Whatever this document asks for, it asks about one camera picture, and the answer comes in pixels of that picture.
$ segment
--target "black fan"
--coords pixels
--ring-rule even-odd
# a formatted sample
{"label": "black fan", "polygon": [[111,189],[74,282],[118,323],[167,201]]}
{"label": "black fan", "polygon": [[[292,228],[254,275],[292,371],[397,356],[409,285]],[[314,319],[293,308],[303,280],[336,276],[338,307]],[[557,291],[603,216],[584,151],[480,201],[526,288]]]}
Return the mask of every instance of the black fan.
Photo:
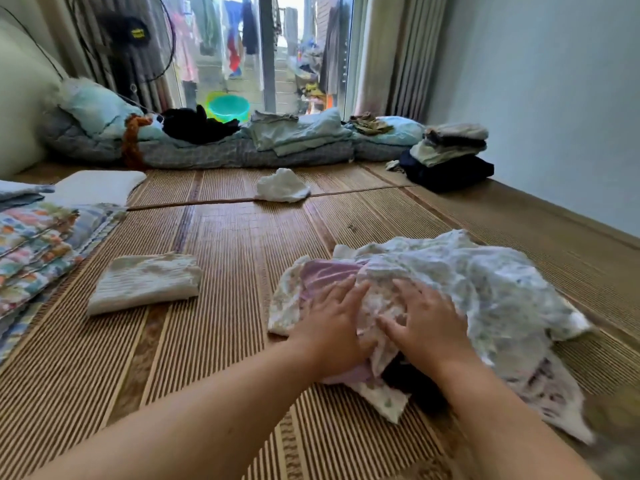
{"label": "black fan", "polygon": [[107,58],[101,65],[122,96],[139,102],[140,86],[169,69],[176,39],[163,0],[72,0],[71,12],[85,51]]}

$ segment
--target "plastic basin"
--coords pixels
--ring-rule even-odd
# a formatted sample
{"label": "plastic basin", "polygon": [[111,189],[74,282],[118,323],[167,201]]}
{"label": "plastic basin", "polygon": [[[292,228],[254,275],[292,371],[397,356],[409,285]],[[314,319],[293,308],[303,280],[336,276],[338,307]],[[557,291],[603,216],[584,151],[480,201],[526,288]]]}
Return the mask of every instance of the plastic basin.
{"label": "plastic basin", "polygon": [[249,120],[249,101],[244,97],[235,94],[223,96],[211,94],[207,99],[208,113],[221,123],[231,120],[240,120],[241,123],[245,123]]}

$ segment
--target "right hand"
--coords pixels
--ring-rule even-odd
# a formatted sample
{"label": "right hand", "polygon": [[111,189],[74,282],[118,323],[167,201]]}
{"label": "right hand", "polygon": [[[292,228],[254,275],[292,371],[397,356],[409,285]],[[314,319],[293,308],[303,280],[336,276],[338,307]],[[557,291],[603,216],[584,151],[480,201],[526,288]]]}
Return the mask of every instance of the right hand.
{"label": "right hand", "polygon": [[448,365],[479,361],[467,338],[467,321],[458,315],[450,296],[421,282],[394,284],[406,304],[406,326],[384,317],[378,318],[378,326],[410,363],[439,383]]}

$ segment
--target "sliding door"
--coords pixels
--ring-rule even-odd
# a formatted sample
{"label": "sliding door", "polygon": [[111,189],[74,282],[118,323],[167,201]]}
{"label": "sliding door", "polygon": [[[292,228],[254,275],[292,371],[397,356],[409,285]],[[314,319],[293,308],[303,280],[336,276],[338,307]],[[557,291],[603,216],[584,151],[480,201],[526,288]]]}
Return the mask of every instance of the sliding door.
{"label": "sliding door", "polygon": [[183,106],[233,94],[251,112],[345,114],[358,0],[164,1]]}

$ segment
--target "woven mat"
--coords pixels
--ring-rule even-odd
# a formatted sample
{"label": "woven mat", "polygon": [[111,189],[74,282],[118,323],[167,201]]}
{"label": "woven mat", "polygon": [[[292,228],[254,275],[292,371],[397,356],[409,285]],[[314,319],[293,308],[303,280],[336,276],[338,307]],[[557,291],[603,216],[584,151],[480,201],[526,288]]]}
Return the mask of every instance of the woven mat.
{"label": "woven mat", "polygon": [[[294,169],[312,195],[395,186],[356,164]],[[251,199],[261,177],[274,169],[220,168],[212,170],[151,170],[131,195],[133,208],[169,204]]]}
{"label": "woven mat", "polygon": [[[402,177],[390,175],[389,182]],[[587,393],[587,417],[600,418],[596,431],[617,445],[629,421],[623,421],[622,433],[612,432],[611,411],[622,402],[630,410],[625,418],[640,417],[638,401],[625,402],[638,391],[633,325],[640,316],[626,279],[615,276],[615,270],[626,276],[638,259],[633,242],[544,214],[542,207],[518,217],[522,209],[518,213],[511,201],[498,205],[487,194],[493,193],[474,197],[477,205],[467,202],[470,210],[464,196],[393,188],[295,205],[242,202],[130,213],[41,310],[32,332],[0,369],[0,444],[7,445],[0,451],[0,477],[21,478],[141,404],[268,346],[271,293],[299,256],[329,257],[336,243],[435,237],[459,223],[478,241],[527,252],[547,279],[602,321],[603,331],[557,351]],[[564,235],[569,231],[573,239]],[[589,250],[596,244],[601,247]],[[112,258],[168,250],[197,256],[205,272],[201,297],[83,318],[88,295]],[[627,267],[616,268],[619,261]],[[593,290],[604,285],[618,299],[595,298]],[[459,444],[454,425],[427,419],[413,405],[396,427],[345,387],[314,386],[286,414],[247,478],[360,480],[419,470],[420,478],[444,479],[450,477],[446,459],[456,456]],[[580,452],[590,459],[603,454]]]}

